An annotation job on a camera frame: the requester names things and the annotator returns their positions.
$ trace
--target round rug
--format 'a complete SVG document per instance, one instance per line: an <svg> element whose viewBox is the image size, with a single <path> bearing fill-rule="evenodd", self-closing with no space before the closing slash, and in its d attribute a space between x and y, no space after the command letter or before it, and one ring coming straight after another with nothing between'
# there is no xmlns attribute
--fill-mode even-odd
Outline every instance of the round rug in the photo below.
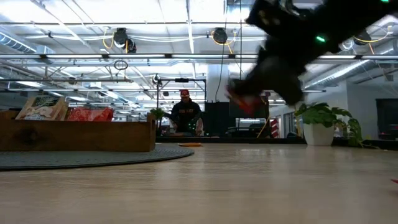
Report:
<svg viewBox="0 0 398 224"><path fill-rule="evenodd" d="M156 146L152 152L0 151L0 170L66 169L165 161L191 156L193 150Z"/></svg>

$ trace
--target person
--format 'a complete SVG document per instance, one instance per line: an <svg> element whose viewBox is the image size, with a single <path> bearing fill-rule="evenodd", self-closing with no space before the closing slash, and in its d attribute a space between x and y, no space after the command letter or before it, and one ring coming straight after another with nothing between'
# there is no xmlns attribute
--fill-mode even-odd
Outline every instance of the person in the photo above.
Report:
<svg viewBox="0 0 398 224"><path fill-rule="evenodd" d="M174 122L176 133L191 133L192 130L189 128L189 124L196 124L198 121L201 124L201 110L199 105L190 98L188 90L181 90L180 96L181 101L174 105L172 114L168 117Z"/></svg>

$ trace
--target green led light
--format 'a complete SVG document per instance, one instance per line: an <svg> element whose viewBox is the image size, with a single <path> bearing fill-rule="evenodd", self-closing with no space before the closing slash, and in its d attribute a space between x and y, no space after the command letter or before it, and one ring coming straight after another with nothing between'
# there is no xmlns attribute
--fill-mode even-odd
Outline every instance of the green led light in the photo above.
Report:
<svg viewBox="0 0 398 224"><path fill-rule="evenodd" d="M317 36L317 40L320 41L320 42L323 42L323 43L326 42L325 38L320 37L320 36Z"/></svg>

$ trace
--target green plant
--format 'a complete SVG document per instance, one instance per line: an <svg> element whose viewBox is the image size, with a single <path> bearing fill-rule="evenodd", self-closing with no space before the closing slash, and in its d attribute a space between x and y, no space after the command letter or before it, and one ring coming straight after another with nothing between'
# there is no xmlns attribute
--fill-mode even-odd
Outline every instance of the green plant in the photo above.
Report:
<svg viewBox="0 0 398 224"><path fill-rule="evenodd" d="M149 111L151 114L155 116L156 126L160 128L162 126L162 118L164 116L164 110L162 108L154 108Z"/></svg>
<svg viewBox="0 0 398 224"><path fill-rule="evenodd" d="M330 108L327 103L302 104L295 115L301 115L304 124L322 124L326 128L337 126L343 130L343 137L349 140L350 146L363 146L361 126L348 110ZM348 122L337 116L348 117Z"/></svg>

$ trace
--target potted plant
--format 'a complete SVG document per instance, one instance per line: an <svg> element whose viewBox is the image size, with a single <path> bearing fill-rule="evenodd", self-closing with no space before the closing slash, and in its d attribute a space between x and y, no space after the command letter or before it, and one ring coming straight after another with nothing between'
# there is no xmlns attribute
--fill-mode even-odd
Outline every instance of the potted plant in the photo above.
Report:
<svg viewBox="0 0 398 224"><path fill-rule="evenodd" d="M156 109L154 108L154 109L151 109L149 112L155 116L157 132L158 132L158 134L160 134L159 130L160 130L160 127L162 127L162 118L164 116L164 110L162 108L156 108Z"/></svg>
<svg viewBox="0 0 398 224"><path fill-rule="evenodd" d="M335 127L343 130L343 137L349 139L351 146L361 145L362 133L357 119L351 113L341 108L330 108L327 103L302 104L296 117L302 116L304 136L308 145L330 146L333 142ZM338 116L347 117L344 122Z"/></svg>

